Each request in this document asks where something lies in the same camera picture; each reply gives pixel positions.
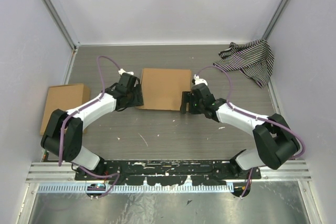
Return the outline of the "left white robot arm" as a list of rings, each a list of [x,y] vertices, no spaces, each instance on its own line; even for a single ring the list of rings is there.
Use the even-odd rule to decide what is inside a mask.
[[[82,144],[84,130],[94,121],[113,111],[143,105],[141,85],[129,88],[113,84],[104,93],[74,109],[56,109],[50,116],[41,139],[41,147],[66,161],[79,166],[93,180],[106,173],[105,160]]]

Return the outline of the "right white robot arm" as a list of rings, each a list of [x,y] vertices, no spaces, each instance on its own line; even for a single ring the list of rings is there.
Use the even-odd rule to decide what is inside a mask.
[[[229,160],[230,172],[237,179],[245,178],[256,167],[277,170],[301,151],[298,138],[280,114],[257,115],[237,108],[228,100],[216,99],[207,87],[183,91],[180,112],[202,114],[253,137],[254,149],[242,150]]]

